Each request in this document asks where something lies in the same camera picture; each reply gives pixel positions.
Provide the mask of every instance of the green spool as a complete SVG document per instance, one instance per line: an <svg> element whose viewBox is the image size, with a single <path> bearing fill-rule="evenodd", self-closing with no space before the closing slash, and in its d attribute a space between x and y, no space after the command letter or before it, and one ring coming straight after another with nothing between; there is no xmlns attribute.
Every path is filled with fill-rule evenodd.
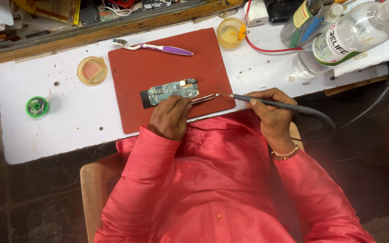
<svg viewBox="0 0 389 243"><path fill-rule="evenodd" d="M46 113L49 107L45 98L36 96L29 99L25 105L26 113L31 117L39 117Z"/></svg>

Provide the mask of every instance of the white table surface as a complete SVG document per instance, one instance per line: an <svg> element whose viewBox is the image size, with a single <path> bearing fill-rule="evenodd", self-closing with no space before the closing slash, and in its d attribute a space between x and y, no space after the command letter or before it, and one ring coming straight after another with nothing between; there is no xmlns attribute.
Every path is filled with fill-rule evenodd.
<svg viewBox="0 0 389 243"><path fill-rule="evenodd" d="M243 15L240 9L234 17L243 19ZM130 45L136 45L199 29L214 27L217 30L222 20L214 17L197 24L186 23L125 36L124 39ZM269 23L252 27L249 28L249 37L257 47L283 49L285 46L279 38L281 28L282 25ZM0 64L2 140L4 155L9 164L23 163L137 134L124 134L122 131L114 84L109 72L106 79L95 86L85 85L77 77L78 64L89 56L103 57L109 68L108 52L116 48L118 47L108 40L34 60ZM295 82L290 82L289 76L295 76L292 59L296 52L260 53L246 41L235 49L220 49L234 93L278 87L289 96L296 97L387 73L387 68L383 65L348 73L332 81L329 79L334 75L331 70L311 80L295 77ZM310 84L302 85L305 81L310 81ZM59 86L54 86L54 82L59 82ZM39 118L28 116L25 111L26 102L35 96L47 98L49 89L52 90L52 95L47 113ZM200 118L243 108L244 103L237 101L233 109Z"/></svg>

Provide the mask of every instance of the wooden shelf edge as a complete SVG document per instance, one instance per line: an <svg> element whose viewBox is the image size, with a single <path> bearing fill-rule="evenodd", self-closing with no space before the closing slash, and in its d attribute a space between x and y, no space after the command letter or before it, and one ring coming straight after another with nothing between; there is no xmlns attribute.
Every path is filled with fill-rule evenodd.
<svg viewBox="0 0 389 243"><path fill-rule="evenodd" d="M341 92L344 92L344 91L348 91L348 90L351 90L351 89L354 89L354 88L357 88L357 87L361 87L361 86L364 86L364 85L367 85L367 84L370 84L370 83L375 83L375 82L383 81L383 80L386 80L387 78L388 78L388 75L383 75L383 76L380 76L380 77L376 77L376 78L372 78L372 79L367 79L367 80L359 81L359 82L356 82L356 83L351 83L351 84L347 84L347 85L343 85L343 86L338 86L338 87L335 87L335 88L332 88L332 89L324 90L324 93L325 93L326 96L332 96L332 95L335 95L335 94L338 94L338 93L341 93Z"/></svg>
<svg viewBox="0 0 389 243"><path fill-rule="evenodd" d="M79 36L61 39L58 41L44 43L41 45L0 53L0 63L44 53L55 54L56 51L61 52L76 46L90 44L113 37L121 37L122 35L130 35L137 32L195 19L204 15L238 7L242 5L242 3L243 0L210 0L202 6L185 9L179 12L164 14L151 19L135 21L126 25L116 26L109 29L103 29Z"/></svg>

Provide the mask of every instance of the red wire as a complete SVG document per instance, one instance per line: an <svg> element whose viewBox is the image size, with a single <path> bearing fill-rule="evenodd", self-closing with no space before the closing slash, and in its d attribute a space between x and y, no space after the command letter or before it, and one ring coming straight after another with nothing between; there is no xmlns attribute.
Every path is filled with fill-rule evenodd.
<svg viewBox="0 0 389 243"><path fill-rule="evenodd" d="M251 0L249 0L249 4L247 5L247 12L246 12L246 16L244 17L244 22L246 22L246 19L247 19L247 15L249 14L249 9L250 9L250 4L251 4ZM281 49L281 50L264 50L264 49L261 49L259 47L256 47L255 45L253 45L250 40L249 40L249 36L246 35L246 40L247 40L247 43L253 47L254 49L260 51L260 52L286 52L286 51L294 51L294 50L302 50L302 48L289 48L289 49Z"/></svg>

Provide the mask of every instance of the red kurta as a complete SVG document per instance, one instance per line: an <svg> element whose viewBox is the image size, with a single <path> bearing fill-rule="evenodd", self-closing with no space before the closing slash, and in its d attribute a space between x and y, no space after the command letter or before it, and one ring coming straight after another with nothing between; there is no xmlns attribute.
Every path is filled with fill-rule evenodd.
<svg viewBox="0 0 389 243"><path fill-rule="evenodd" d="M117 148L130 156L96 243L295 242L276 219L267 142L252 110L189 123L181 142L141 128ZM305 242L374 242L314 159L300 151L274 163L312 228Z"/></svg>

